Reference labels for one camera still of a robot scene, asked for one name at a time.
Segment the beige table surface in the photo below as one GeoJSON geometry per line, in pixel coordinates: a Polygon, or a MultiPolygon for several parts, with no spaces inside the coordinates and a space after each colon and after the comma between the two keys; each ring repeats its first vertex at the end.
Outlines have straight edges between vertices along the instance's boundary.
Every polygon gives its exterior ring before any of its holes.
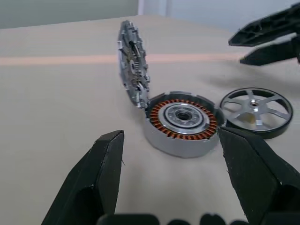
{"type": "MultiPolygon", "coordinates": [[[[289,129],[269,140],[300,170],[300,67],[296,60],[250,67],[232,33],[156,16],[129,17],[148,53],[150,96],[184,90],[219,103],[247,86],[277,91],[293,104],[289,129]]],[[[125,18],[0,30],[0,220],[41,224],[65,177],[102,134],[125,130],[117,213],[152,213],[162,224],[202,214],[245,219],[220,144],[180,159],[143,136],[143,112],[119,78],[116,39],[125,18]]]]}

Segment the white wall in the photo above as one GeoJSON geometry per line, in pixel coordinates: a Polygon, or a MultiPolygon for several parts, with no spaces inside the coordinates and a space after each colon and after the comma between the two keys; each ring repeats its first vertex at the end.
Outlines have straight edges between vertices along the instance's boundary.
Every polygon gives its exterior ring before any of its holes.
{"type": "Polygon", "coordinates": [[[165,15],[237,30],[252,20],[290,7],[300,0],[141,0],[144,14],[165,15]]]}
{"type": "Polygon", "coordinates": [[[138,0],[0,0],[0,29],[137,15],[138,0]]]}

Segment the brushless motor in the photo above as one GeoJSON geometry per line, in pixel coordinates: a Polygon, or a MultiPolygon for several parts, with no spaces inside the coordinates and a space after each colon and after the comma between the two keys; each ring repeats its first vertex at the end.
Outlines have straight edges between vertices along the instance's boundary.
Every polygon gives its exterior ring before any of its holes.
{"type": "Polygon", "coordinates": [[[183,91],[149,99],[146,51],[138,29],[129,21],[121,24],[118,46],[120,76],[131,102],[145,111],[144,133],[149,143],[181,158],[200,157],[213,149],[218,128],[225,126],[222,111],[208,99],[183,91]]]}

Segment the spoked wheel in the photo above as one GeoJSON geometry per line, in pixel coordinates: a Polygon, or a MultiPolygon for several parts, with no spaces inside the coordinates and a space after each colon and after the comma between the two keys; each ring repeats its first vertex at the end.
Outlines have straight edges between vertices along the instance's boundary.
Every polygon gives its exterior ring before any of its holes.
{"type": "Polygon", "coordinates": [[[264,139],[281,135],[293,118],[291,103],[282,95],[263,88],[232,91],[222,99],[220,108],[228,127],[246,130],[264,139]]]}

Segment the black plastic part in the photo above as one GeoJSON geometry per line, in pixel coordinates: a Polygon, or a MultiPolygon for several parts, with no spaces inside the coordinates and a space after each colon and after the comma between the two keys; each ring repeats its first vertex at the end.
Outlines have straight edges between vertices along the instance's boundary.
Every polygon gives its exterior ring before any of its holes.
{"type": "Polygon", "coordinates": [[[241,220],[233,221],[230,225],[249,225],[249,223],[241,220]]]}
{"type": "MultiPolygon", "coordinates": [[[[300,174],[291,165],[260,136],[229,127],[220,128],[218,134],[232,186],[249,224],[260,225],[270,213],[300,215],[300,174]]],[[[289,224],[287,217],[282,221],[289,224]]]]}
{"type": "Polygon", "coordinates": [[[249,23],[230,40],[229,45],[256,46],[297,32],[300,25],[300,4],[249,23]]]}
{"type": "Polygon", "coordinates": [[[300,213],[283,212],[269,213],[263,219],[261,225],[299,225],[300,213]]]}
{"type": "Polygon", "coordinates": [[[258,48],[240,60],[242,64],[262,66],[297,56],[291,41],[258,48]]]}
{"type": "MultiPolygon", "coordinates": [[[[230,92],[229,94],[227,94],[222,100],[221,100],[221,103],[220,103],[220,106],[222,105],[223,101],[226,99],[226,98],[236,98],[236,97],[239,97],[239,96],[245,96],[247,95],[247,93],[245,92],[245,89],[250,89],[250,88],[241,88],[241,89],[237,89],[237,90],[234,90],[232,92],[230,92]]],[[[253,94],[256,95],[256,96],[262,96],[262,97],[266,97],[266,98],[269,98],[269,97],[272,97],[273,95],[269,92],[266,92],[266,91],[271,91],[269,89],[265,89],[265,88],[259,88],[260,90],[252,90],[253,91],[253,94]]],[[[292,119],[293,119],[293,107],[291,105],[291,103],[285,98],[283,97],[282,95],[274,92],[274,91],[271,91],[273,92],[274,94],[277,94],[279,96],[281,96],[282,98],[284,98],[286,100],[286,102],[288,104],[286,104],[283,100],[279,99],[279,100],[276,100],[277,103],[281,104],[285,109],[286,111],[291,114],[291,117],[290,119],[284,123],[283,125],[281,125],[280,127],[277,127],[277,128],[274,128],[274,129],[270,129],[268,131],[260,131],[260,130],[257,130],[257,131],[254,131],[254,130],[250,130],[250,129],[245,129],[245,128],[242,128],[242,127],[239,127],[239,126],[236,126],[235,124],[231,123],[230,121],[227,120],[227,123],[226,123],[226,127],[228,128],[238,128],[238,129],[241,129],[241,130],[244,130],[244,131],[247,131],[247,132],[250,132],[250,133],[253,133],[255,135],[259,135],[261,136],[263,139],[271,139],[271,138],[274,138],[274,137],[277,137],[281,134],[283,134],[287,129],[288,129],[288,126],[289,124],[291,123],[292,119]]]]}
{"type": "Polygon", "coordinates": [[[168,225],[190,225],[187,221],[181,219],[172,220],[168,225]]]}
{"type": "Polygon", "coordinates": [[[219,215],[205,214],[200,220],[200,225],[226,225],[225,221],[219,215]]]}
{"type": "Polygon", "coordinates": [[[158,219],[153,215],[105,215],[97,225],[159,225],[158,219]]]}
{"type": "Polygon", "coordinates": [[[74,166],[42,225],[95,225],[113,214],[119,191],[124,132],[101,136],[74,166]]]}

